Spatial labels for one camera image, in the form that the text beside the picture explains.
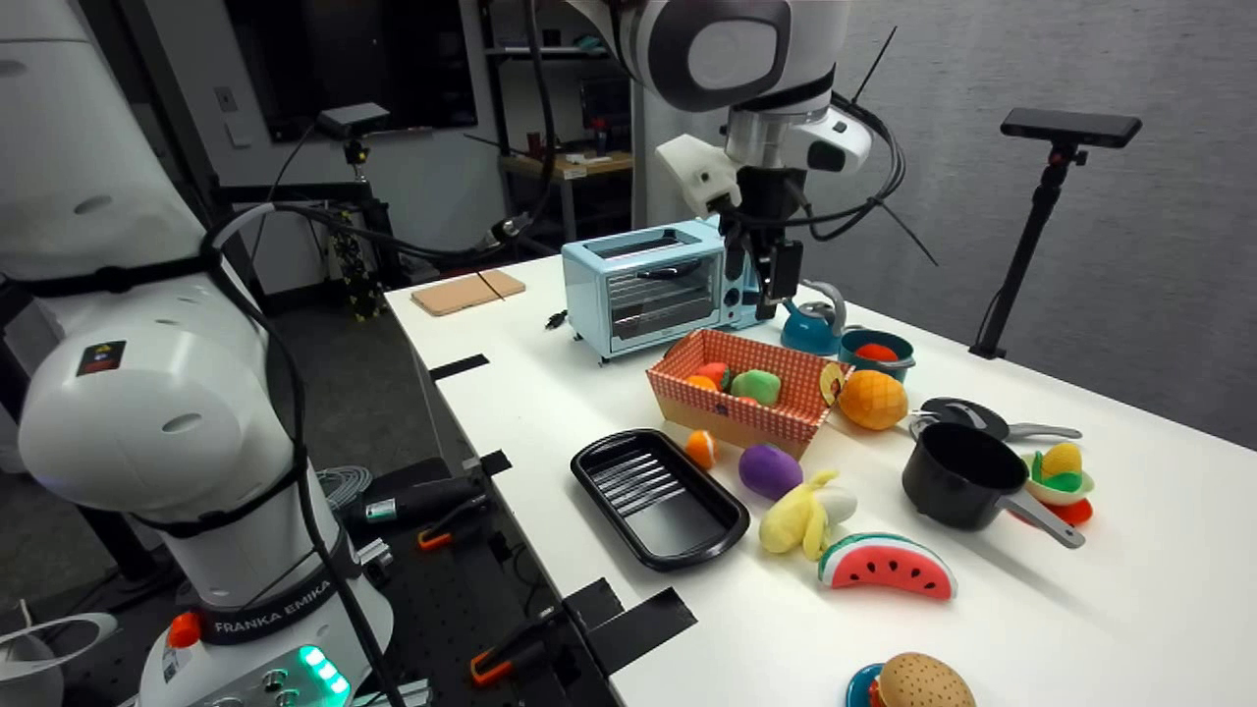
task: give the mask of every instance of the white table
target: white table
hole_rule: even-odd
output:
[[[646,380],[660,355],[601,366],[571,330],[545,330],[566,310],[558,259],[508,270],[527,294],[451,317],[430,317],[410,289],[393,289],[390,308],[423,366],[493,356],[439,380],[439,391],[479,453],[516,459],[500,490],[554,586],[574,592],[604,579],[626,605],[677,586],[699,615],[616,672],[626,704],[834,707],[857,668],[909,648],[956,664],[978,704],[1257,704],[1255,453],[851,308],[847,323],[914,344],[910,404],[948,391],[1011,420],[1086,428],[1096,474],[1087,547],[1062,551],[1019,518],[984,534],[944,530],[901,490],[909,437],[851,437],[825,420],[802,462],[841,473],[861,496],[847,530],[927,543],[957,581],[956,602],[817,589],[811,560],[757,556],[754,522],[715,564],[664,579],[637,564],[571,474],[571,456],[589,438],[664,425]],[[748,499],[728,446],[720,480]]]

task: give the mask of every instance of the basket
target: basket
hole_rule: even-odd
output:
[[[688,378],[705,363],[728,363],[734,374],[739,369],[778,374],[781,378],[778,407],[688,386]],[[764,342],[732,339],[720,330],[696,330],[648,369],[648,380],[660,412],[672,425],[709,428],[715,438],[734,446],[778,445],[790,456],[802,456],[817,437],[817,425],[825,412],[823,369],[825,369],[823,356],[811,356],[796,349],[764,344]]]

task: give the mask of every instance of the toy watermelon slice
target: toy watermelon slice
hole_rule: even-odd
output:
[[[940,552],[902,534],[847,534],[823,552],[823,586],[828,589],[895,589],[930,602],[956,592]]]

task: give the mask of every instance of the screen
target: screen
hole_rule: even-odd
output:
[[[398,127],[477,127],[460,0],[228,0],[273,143],[379,102]]]

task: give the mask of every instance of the toaster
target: toaster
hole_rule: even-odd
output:
[[[561,247],[566,317],[601,363],[723,327],[723,236],[679,220]]]

